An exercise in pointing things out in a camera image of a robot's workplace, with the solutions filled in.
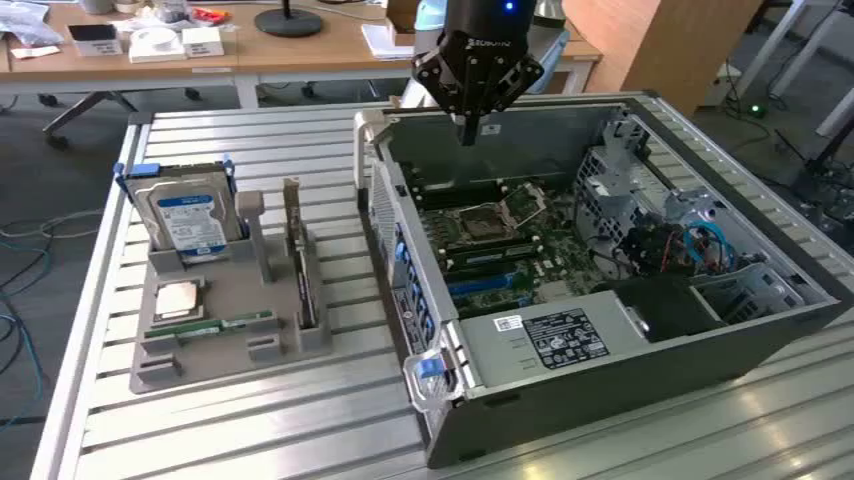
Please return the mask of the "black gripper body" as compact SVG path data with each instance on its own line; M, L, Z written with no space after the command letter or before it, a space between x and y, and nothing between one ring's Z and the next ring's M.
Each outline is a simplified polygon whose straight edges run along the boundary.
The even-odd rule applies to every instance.
M519 59L524 54L530 54L527 35L535 5L534 1L450 1L447 3L446 22L438 47L463 86L464 98L466 68L472 56Z

